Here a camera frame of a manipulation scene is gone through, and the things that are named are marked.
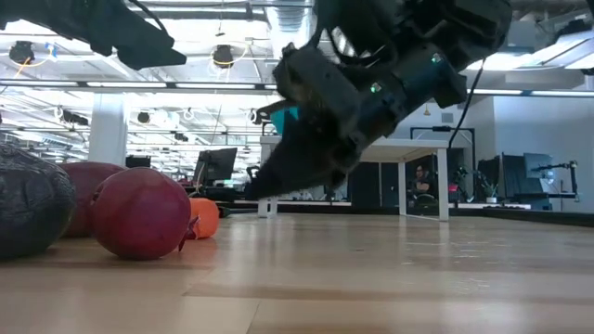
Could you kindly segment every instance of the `robot arm in background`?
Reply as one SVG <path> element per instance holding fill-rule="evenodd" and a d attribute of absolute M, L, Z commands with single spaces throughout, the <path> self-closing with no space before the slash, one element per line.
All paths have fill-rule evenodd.
<path fill-rule="evenodd" d="M 118 58 L 134 70 L 183 65 L 186 56 L 173 50 L 174 39 L 128 9 L 123 0 L 0 0 L 0 29 L 25 19 L 91 49 Z"/>
<path fill-rule="evenodd" d="M 334 188 L 369 145 L 429 99 L 441 108 L 464 102 L 466 78 L 458 73 L 497 52 L 512 13 L 510 0 L 319 0 L 315 11 L 312 40 L 287 46 L 274 70 L 300 119 L 285 125 L 249 198 Z M 332 41 L 341 63 L 325 58 L 317 44 L 335 28 L 369 56 L 342 55 Z"/>

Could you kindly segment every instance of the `ceiling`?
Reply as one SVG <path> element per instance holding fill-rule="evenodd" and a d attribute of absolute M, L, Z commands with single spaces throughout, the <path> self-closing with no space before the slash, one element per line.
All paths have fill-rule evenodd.
<path fill-rule="evenodd" d="M 251 21 L 242 19 L 244 3 L 194 0 L 144 1 L 155 12 L 176 40 L 174 48 L 187 55 L 184 66 L 132 71 L 116 57 L 104 58 L 89 46 L 64 39 L 26 21 L 8 24 L 0 32 L 0 77 L 21 80 L 65 80 L 87 82 L 209 82 L 274 83 L 272 70 L 281 47 L 288 42 L 302 45 L 308 39 L 312 18 L 308 1 L 252 1 Z M 585 1 L 513 0 L 516 19 L 548 24 L 548 19 L 581 13 Z M 551 20 L 557 24 L 559 19 Z M 16 41 L 34 45 L 34 67 L 21 68 L 8 57 Z M 55 57 L 49 57 L 55 47 Z M 229 70 L 213 64 L 217 45 L 231 45 L 235 63 Z M 331 55 L 329 43 L 322 49 Z M 472 80 L 476 71 L 465 71 Z M 549 89 L 574 88 L 583 83 L 579 71 L 486 71 L 482 88 Z M 129 154 L 150 155 L 155 168 L 172 173 L 192 173 L 200 150 L 223 146 L 240 148 L 236 169 L 242 170 L 259 160 L 261 126 L 250 122 L 253 109 L 278 101 L 276 95 L 126 93 L 131 112 Z M 0 95 L 4 140 L 32 148 L 35 154 L 53 161 L 84 160 L 88 153 L 89 129 L 59 120 L 67 110 L 92 122 L 94 93 L 9 87 Z M 140 112 L 151 115 L 141 123 Z M 19 132 L 11 127 L 46 128 L 47 131 Z M 169 130 L 191 130 L 187 142 L 179 142 Z"/>

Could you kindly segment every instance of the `white desk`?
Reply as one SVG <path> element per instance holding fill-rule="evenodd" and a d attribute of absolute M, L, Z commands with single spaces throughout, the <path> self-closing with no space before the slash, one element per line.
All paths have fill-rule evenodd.
<path fill-rule="evenodd" d="M 270 152 L 280 141 L 279 136 L 262 136 L 260 144 L 262 152 L 260 161 L 264 163 Z M 407 162 L 437 153 L 439 220 L 449 220 L 447 191 L 447 146 L 445 140 L 411 140 L 382 138 L 373 143 L 361 156 L 362 162 L 397 162 L 398 163 L 398 197 L 400 215 L 407 215 Z M 278 199 L 262 199 L 258 202 L 258 215 L 267 217 L 277 214 Z"/>

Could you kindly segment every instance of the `red ball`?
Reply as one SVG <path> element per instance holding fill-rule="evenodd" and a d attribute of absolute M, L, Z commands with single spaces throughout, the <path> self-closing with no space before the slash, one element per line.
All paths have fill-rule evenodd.
<path fill-rule="evenodd" d="M 95 190 L 108 177 L 124 171 L 126 168 L 111 163 L 74 162 L 60 164 L 71 178 L 76 189 L 76 212 L 64 237 L 83 238 L 91 236 L 89 206 Z"/>
<path fill-rule="evenodd" d="M 162 173 L 133 168 L 103 182 L 91 205 L 93 234 L 108 251 L 129 260 L 156 260 L 185 238 L 186 191 Z"/>

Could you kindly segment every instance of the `orange ball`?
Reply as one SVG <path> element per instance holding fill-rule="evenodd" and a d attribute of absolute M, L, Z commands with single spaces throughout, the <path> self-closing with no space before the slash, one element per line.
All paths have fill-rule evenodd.
<path fill-rule="evenodd" d="M 190 221 L 196 221 L 191 226 L 193 235 L 190 238 L 201 239 L 214 236 L 219 228 L 219 208 L 216 203 L 209 199 L 190 199 L 189 201 L 192 208 Z"/>

